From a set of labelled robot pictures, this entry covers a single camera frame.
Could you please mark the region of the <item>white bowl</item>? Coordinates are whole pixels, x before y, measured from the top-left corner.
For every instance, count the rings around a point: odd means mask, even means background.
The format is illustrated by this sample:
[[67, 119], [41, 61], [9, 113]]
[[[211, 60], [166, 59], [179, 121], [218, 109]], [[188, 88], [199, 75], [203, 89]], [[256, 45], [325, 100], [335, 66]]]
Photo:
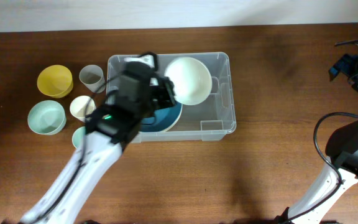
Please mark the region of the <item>white bowl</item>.
[[168, 64], [164, 75], [173, 82], [175, 99], [183, 105], [198, 105], [211, 93], [211, 74], [206, 65], [195, 58], [176, 58]]

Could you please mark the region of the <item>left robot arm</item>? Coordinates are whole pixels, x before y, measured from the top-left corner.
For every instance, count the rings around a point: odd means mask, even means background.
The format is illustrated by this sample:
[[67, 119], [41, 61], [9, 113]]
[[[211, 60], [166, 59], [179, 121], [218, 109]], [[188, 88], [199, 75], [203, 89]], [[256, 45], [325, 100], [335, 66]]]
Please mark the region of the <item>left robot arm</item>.
[[104, 173], [139, 133], [142, 120], [175, 105], [173, 83], [157, 73], [157, 62], [131, 59], [121, 74], [112, 104], [103, 103], [85, 123], [81, 146], [47, 193], [21, 223], [73, 223]]

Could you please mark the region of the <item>dark blue plate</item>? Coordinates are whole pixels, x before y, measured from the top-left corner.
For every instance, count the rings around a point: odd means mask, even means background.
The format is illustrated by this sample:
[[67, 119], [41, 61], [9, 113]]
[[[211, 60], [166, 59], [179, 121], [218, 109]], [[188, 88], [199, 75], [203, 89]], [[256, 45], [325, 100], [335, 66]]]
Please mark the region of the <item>dark blue plate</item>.
[[171, 115], [171, 117], [167, 116], [169, 112], [170, 112], [170, 108], [156, 110], [153, 116], [142, 120], [140, 132], [143, 133], [164, 132], [163, 129], [169, 126], [170, 123], [175, 119], [174, 114]]

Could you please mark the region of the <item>cream plate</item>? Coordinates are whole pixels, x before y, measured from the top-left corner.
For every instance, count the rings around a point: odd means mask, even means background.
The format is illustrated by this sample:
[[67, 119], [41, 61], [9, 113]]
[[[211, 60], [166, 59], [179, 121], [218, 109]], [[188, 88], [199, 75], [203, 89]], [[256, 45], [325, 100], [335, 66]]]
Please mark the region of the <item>cream plate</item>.
[[169, 114], [167, 114], [168, 117], [171, 117], [171, 115], [175, 115], [175, 119], [170, 123], [169, 126], [167, 126], [165, 129], [163, 129], [163, 131], [168, 131], [169, 129], [173, 128], [174, 125], [177, 124], [177, 122], [180, 119], [181, 113], [183, 111], [183, 105], [182, 104], [177, 104], [175, 107], [170, 108], [170, 112]]

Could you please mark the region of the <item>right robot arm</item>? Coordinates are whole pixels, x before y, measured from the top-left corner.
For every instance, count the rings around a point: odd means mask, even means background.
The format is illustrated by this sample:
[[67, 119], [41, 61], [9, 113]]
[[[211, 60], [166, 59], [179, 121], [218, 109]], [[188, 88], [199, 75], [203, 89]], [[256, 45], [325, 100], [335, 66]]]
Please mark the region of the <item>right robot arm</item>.
[[[345, 74], [351, 87], [358, 92], [358, 55], [344, 54], [328, 72], [332, 80], [340, 73]], [[275, 217], [274, 223], [322, 223], [325, 214], [344, 192], [358, 183], [358, 115], [326, 114], [316, 123], [313, 135], [317, 136], [321, 123], [333, 116], [354, 118], [354, 122], [335, 130], [324, 151], [316, 148], [324, 161], [321, 173], [299, 201]]]

